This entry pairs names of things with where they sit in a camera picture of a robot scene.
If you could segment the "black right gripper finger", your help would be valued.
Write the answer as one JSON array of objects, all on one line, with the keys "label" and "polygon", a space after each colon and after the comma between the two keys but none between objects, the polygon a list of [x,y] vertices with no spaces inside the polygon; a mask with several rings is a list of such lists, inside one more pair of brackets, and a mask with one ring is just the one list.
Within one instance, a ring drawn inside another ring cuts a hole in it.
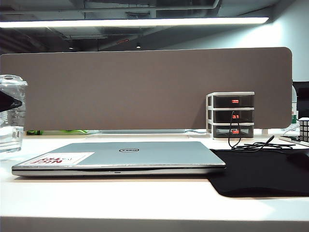
[{"label": "black right gripper finger", "polygon": [[0,112],[8,111],[22,106],[22,102],[0,91]]}]

